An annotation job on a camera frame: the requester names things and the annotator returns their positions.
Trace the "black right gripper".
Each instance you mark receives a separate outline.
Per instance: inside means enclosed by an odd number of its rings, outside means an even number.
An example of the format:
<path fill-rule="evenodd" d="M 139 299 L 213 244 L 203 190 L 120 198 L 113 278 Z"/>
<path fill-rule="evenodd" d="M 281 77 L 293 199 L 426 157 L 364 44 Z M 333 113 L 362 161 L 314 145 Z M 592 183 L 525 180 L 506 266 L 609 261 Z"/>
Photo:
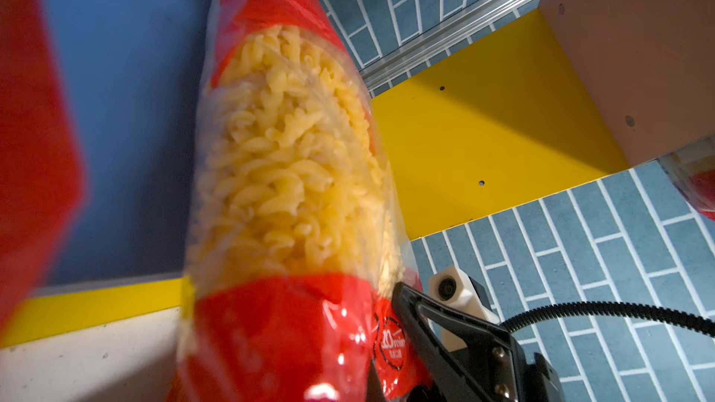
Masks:
<path fill-rule="evenodd" d="M 534 353 L 526 362 L 508 331 L 398 283 L 392 306 L 447 401 L 564 402 L 560 377 Z"/>

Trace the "red macaroni bag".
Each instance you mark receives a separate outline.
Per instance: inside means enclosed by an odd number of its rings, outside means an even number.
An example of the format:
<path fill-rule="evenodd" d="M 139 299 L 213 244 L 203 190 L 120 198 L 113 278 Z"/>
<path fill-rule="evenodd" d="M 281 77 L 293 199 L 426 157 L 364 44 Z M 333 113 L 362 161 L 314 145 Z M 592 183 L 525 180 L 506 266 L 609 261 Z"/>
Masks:
<path fill-rule="evenodd" d="M 171 401 L 426 401 L 370 95 L 318 0 L 212 0 Z"/>
<path fill-rule="evenodd" d="M 44 279 L 84 195 L 42 0 L 1 0 L 1 323 Z"/>

